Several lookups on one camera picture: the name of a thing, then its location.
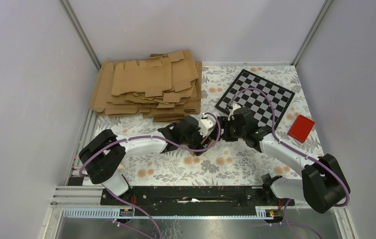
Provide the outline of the brown cardboard box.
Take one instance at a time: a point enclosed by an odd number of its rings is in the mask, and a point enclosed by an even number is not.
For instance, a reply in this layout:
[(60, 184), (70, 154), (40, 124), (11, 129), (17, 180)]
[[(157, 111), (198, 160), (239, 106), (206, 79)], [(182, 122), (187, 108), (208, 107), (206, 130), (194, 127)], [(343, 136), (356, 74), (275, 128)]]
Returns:
[[(212, 146), (215, 143), (216, 139), (217, 139), (217, 133), (216, 132), (212, 132), (209, 136), (205, 137), (200, 143), (197, 143), (195, 145), (195, 149), (205, 149), (205, 148), (208, 148), (208, 147)], [(192, 156), (200, 156), (200, 155), (202, 155), (206, 151), (202, 151), (202, 152), (190, 152), (190, 154)]]

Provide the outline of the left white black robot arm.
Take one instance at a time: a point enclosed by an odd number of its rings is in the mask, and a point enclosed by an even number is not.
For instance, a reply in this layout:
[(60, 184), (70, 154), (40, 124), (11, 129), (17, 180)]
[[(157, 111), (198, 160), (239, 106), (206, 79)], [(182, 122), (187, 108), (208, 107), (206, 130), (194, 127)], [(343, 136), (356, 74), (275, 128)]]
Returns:
[(205, 113), (200, 120), (186, 116), (150, 134), (118, 136), (110, 129), (103, 130), (79, 152), (82, 163), (80, 174), (89, 177), (93, 184), (101, 184), (111, 191), (112, 198), (118, 204), (127, 204), (131, 200), (131, 192), (129, 183), (118, 172), (122, 160), (177, 149), (205, 152), (205, 139), (216, 125), (213, 115)]

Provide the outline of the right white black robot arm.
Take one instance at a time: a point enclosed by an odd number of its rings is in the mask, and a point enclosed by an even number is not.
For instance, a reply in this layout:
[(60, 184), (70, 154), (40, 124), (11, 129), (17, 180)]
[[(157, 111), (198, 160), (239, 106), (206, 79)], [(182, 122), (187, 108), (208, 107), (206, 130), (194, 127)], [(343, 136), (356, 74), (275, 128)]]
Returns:
[(351, 190), (333, 155), (317, 156), (281, 140), (274, 123), (260, 126), (252, 111), (239, 105), (234, 105), (229, 116), (218, 117), (217, 123), (220, 129), (215, 130), (214, 135), (223, 141), (241, 139), (248, 147), (279, 160), (301, 177), (262, 178), (265, 203), (275, 205), (281, 199), (305, 201), (321, 214), (332, 207), (348, 205)]

